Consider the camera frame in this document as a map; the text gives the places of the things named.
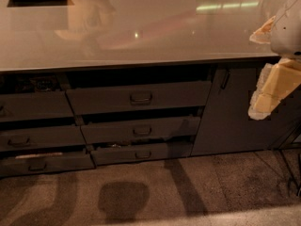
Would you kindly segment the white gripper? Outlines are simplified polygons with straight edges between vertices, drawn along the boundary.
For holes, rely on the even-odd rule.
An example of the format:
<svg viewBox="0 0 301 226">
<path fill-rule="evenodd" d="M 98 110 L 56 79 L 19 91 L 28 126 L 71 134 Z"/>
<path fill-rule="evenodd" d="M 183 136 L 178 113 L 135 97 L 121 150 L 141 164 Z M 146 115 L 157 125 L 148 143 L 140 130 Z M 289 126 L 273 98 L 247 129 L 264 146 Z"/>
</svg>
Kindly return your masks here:
<svg viewBox="0 0 301 226">
<path fill-rule="evenodd" d="M 248 116 L 259 121 L 270 116 L 301 85 L 301 0 L 287 0 L 276 17 L 268 19 L 249 40 L 271 42 L 271 50 L 286 57 L 274 65 L 266 63 L 261 70 L 248 109 Z"/>
</svg>

